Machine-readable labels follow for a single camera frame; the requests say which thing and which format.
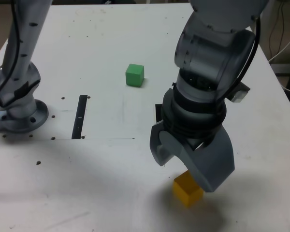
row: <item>screw hole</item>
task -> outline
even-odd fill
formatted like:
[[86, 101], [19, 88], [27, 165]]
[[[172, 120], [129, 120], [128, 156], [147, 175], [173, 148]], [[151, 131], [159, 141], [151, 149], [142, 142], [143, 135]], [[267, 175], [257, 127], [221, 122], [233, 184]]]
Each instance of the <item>screw hole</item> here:
[[29, 26], [31, 27], [36, 27], [38, 24], [37, 23], [29, 23]]

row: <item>white table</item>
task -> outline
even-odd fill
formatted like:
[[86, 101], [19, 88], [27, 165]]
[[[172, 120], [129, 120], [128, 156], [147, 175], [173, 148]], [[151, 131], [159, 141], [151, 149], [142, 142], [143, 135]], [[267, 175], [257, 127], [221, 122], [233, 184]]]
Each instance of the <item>white table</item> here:
[[[56, 117], [32, 138], [0, 134], [0, 232], [290, 232], [290, 103], [261, 49], [243, 80], [251, 91], [227, 101], [235, 171], [216, 192], [186, 209], [171, 191], [185, 166], [160, 167], [150, 153], [155, 104], [177, 78], [174, 51], [191, 12], [50, 8], [32, 60], [42, 77], [34, 96]], [[129, 63], [145, 66], [142, 88], [125, 85]], [[86, 138], [71, 140], [81, 94], [91, 97]]]

